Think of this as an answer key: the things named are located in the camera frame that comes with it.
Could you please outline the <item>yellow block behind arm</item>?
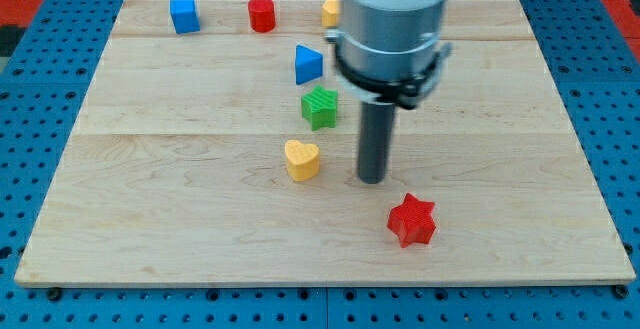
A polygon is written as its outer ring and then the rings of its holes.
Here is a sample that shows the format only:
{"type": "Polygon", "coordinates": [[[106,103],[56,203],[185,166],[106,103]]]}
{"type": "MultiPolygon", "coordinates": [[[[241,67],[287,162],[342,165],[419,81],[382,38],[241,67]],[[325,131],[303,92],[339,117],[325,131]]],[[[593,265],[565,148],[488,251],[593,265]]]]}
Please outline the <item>yellow block behind arm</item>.
{"type": "Polygon", "coordinates": [[[335,28],[340,23],[340,0],[325,0],[321,6],[321,25],[324,28],[335,28]]]}

